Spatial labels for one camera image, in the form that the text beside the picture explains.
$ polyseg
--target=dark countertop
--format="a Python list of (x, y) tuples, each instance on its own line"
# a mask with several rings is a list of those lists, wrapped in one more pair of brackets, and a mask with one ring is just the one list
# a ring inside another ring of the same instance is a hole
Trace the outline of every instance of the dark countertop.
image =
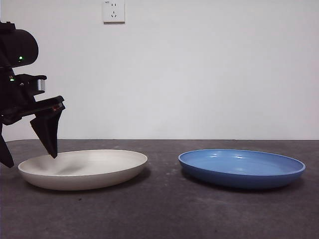
[[(77, 192), (41, 189), (22, 179), (17, 165), (47, 154), (38, 140), (8, 146), (15, 167), (1, 166), (1, 239), (319, 238), (318, 140), (60, 140), (60, 152), (124, 149), (149, 158), (131, 181)], [(229, 189), (182, 172), (178, 155), (205, 148), (277, 153), (307, 168), (284, 188)]]

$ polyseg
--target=wall socket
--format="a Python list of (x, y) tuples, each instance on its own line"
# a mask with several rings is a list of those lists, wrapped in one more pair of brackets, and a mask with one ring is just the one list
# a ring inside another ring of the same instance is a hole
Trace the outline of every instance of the wall socket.
[(105, 0), (102, 3), (104, 23), (125, 22), (125, 0)]

